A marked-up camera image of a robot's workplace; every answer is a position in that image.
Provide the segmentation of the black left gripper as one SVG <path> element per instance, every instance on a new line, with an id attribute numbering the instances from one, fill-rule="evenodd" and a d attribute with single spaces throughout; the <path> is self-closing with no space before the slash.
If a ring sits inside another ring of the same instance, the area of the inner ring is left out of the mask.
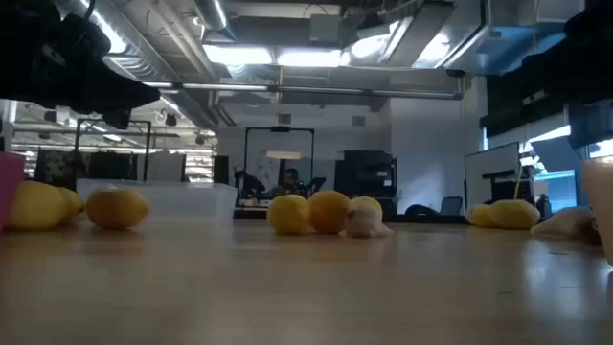
<path id="1" fill-rule="evenodd" d="M 1 97 L 103 113 L 109 126 L 127 129 L 131 109 L 161 93 L 104 65 L 110 48 L 102 30 L 79 15 L 3 12 Z"/>

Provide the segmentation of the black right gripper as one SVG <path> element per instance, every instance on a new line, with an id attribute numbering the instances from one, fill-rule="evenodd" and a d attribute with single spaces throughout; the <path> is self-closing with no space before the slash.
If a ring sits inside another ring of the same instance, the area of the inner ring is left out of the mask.
<path id="1" fill-rule="evenodd" d="M 612 0 L 588 1 L 565 26 L 565 46 L 573 51 L 612 49 Z"/>

